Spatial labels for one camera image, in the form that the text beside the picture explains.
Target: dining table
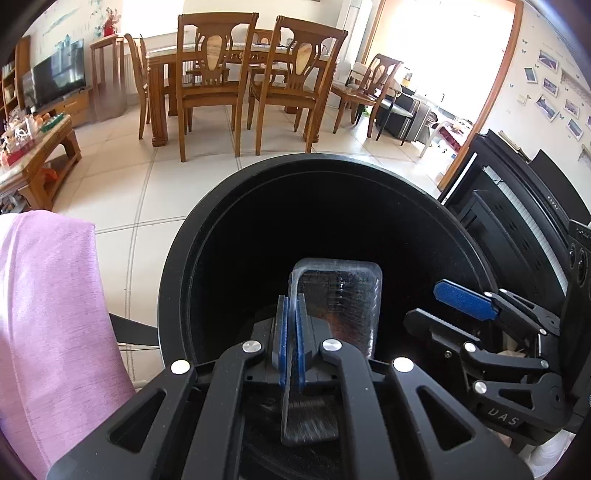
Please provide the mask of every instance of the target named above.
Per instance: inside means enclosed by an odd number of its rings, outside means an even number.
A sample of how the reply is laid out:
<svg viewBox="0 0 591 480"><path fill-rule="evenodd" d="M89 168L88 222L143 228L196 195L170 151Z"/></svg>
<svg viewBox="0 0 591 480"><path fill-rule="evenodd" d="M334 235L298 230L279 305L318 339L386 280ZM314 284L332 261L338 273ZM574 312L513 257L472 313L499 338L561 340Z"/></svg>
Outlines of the dining table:
<svg viewBox="0 0 591 480"><path fill-rule="evenodd" d="M269 44L251 45L251 54L249 64L267 63L271 46ZM241 64L245 49L245 43L234 42L232 48L226 57L227 63ZM185 44L183 51L190 52L195 50L195 44ZM274 62L282 63L288 60L287 47L278 46L275 51ZM146 55L148 61L148 100L150 102L150 117L152 122L152 146L162 147L168 143L168 128L166 123L166 103L165 95L168 95L168 116L176 116L176 61L177 46L169 46L148 51ZM316 87L322 80L324 70L329 61L329 56L322 54L315 62L314 67L318 68L316 76ZM164 66L168 65L168 79L164 78ZM315 109L316 114L312 119L312 132L314 142L319 140L318 131L330 93L330 85L322 92ZM304 141L306 141L307 132L304 132Z"/></svg>

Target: black trash bin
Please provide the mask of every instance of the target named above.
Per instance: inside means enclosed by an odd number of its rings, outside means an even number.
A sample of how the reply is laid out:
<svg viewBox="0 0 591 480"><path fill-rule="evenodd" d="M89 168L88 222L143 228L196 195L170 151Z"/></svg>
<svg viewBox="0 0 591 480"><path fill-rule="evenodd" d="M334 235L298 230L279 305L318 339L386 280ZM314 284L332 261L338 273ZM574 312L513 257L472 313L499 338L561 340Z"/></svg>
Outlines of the black trash bin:
<svg viewBox="0 0 591 480"><path fill-rule="evenodd" d="M437 302L433 286L448 278L475 291L496 290L456 218L409 182L339 155L276 157L221 182L179 230L158 300L165 364L210 361L247 340L255 321L274 315L291 269L305 257L377 263L384 282L375 359L407 356L435 378L445 375L444 362L405 331L405 313L420 307L476 333L481 324ZM341 478L338 442L281 445L276 407L268 405L261 417L245 410L247 479L249 472Z"/></svg>

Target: television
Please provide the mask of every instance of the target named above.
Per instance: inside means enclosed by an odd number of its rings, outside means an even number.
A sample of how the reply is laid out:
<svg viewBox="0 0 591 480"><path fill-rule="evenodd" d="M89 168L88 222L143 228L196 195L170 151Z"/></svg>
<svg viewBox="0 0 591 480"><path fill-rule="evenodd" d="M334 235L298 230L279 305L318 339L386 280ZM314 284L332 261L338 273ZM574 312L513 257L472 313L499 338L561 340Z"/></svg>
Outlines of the television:
<svg viewBox="0 0 591 480"><path fill-rule="evenodd" d="M83 40L61 48L22 77L25 105L32 110L85 86Z"/></svg>

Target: black piano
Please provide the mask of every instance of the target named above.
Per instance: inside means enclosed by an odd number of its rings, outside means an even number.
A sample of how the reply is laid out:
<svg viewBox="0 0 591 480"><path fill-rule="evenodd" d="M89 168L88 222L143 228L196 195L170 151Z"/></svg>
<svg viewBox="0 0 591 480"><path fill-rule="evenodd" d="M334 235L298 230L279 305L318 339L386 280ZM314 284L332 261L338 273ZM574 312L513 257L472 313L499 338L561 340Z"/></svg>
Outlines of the black piano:
<svg viewBox="0 0 591 480"><path fill-rule="evenodd" d="M492 131L478 135L439 201L482 248L499 288L561 314L569 271L569 219L589 210L543 152L529 160Z"/></svg>

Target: wooden coffee table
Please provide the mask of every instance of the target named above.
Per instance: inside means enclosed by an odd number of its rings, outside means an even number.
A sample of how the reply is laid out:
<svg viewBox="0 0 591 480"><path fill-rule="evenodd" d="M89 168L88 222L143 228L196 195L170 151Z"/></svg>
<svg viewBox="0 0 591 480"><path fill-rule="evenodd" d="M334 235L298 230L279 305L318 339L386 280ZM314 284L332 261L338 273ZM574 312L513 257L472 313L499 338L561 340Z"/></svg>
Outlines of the wooden coffee table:
<svg viewBox="0 0 591 480"><path fill-rule="evenodd" d="M50 162L51 168L57 172L57 180L46 181L41 169L60 144L66 154L52 158ZM18 192L26 198L32 210L51 210L62 181L81 157L72 119L66 115L44 136L38 137L36 145L23 158L9 168L0 167L0 197Z"/></svg>

